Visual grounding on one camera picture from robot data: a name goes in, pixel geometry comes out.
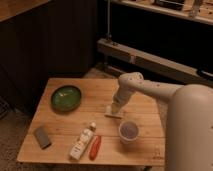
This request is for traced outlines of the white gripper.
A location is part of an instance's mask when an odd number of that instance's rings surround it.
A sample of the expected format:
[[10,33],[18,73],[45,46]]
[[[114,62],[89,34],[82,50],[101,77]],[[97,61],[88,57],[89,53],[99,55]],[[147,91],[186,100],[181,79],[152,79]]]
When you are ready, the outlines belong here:
[[129,101],[130,91],[128,89],[119,88],[113,96],[111,104],[112,112],[117,113]]

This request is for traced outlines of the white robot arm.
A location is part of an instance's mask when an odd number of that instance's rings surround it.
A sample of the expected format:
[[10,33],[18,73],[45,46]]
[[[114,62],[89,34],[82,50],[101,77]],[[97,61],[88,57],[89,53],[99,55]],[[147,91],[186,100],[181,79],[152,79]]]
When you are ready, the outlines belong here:
[[135,92],[168,103],[165,171],[213,171],[213,88],[154,82],[139,72],[120,75],[118,85],[113,115]]

